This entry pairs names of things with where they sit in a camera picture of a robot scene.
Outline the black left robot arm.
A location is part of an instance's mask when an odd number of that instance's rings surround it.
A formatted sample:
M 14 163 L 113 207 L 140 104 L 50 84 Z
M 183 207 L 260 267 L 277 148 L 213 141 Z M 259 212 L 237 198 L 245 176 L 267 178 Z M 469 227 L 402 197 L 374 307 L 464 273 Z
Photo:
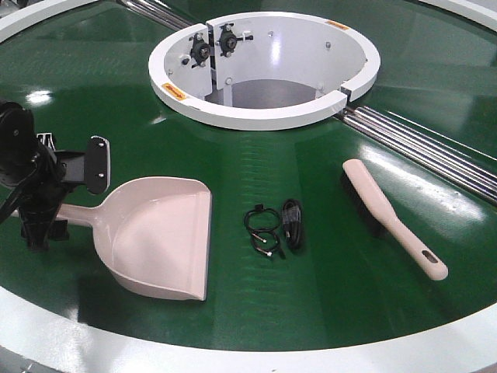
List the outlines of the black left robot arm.
M 84 186 L 92 194 L 107 190 L 110 145 L 92 136 L 83 152 L 57 150 L 51 133 L 37 134 L 31 110 L 1 101 L 1 185 L 10 194 L 1 204 L 1 221 L 16 212 L 21 235 L 31 250 L 68 238 L 68 223 L 57 219 L 69 193 Z

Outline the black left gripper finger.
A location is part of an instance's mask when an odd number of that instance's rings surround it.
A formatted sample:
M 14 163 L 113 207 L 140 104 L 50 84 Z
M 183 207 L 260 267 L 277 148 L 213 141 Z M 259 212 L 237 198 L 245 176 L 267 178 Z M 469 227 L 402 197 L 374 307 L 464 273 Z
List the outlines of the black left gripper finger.
M 109 141 L 94 135 L 88 141 L 84 160 L 84 181 L 92 194 L 104 193 L 110 185 Z
M 69 239 L 68 220 L 57 218 L 55 210 L 21 210 L 21 233 L 31 250 L 45 251 L 49 249 L 49 240 Z

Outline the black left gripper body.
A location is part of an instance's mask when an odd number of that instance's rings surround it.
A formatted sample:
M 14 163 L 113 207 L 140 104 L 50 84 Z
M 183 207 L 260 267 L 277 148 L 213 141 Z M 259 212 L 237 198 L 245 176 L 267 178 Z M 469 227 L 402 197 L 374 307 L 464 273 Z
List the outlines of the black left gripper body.
M 23 233 L 67 233 L 68 221 L 57 216 L 66 196 L 87 184 L 88 152 L 53 150 L 30 132 L 15 133 L 19 177 L 18 206 Z

